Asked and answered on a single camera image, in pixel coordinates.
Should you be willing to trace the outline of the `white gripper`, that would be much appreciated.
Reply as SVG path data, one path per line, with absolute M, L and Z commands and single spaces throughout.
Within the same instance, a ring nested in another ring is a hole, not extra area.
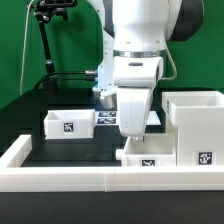
M 148 88 L 117 89 L 119 130 L 122 136 L 134 137 L 135 143 L 143 143 L 151 104 L 152 91 Z

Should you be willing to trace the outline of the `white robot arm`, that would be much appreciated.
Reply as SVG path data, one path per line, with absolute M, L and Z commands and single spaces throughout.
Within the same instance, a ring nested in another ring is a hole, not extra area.
M 103 59 L 94 90 L 104 108 L 118 110 L 119 130 L 139 141 L 165 62 L 167 43 L 186 41 L 201 27 L 203 0 L 87 0 L 97 12 Z

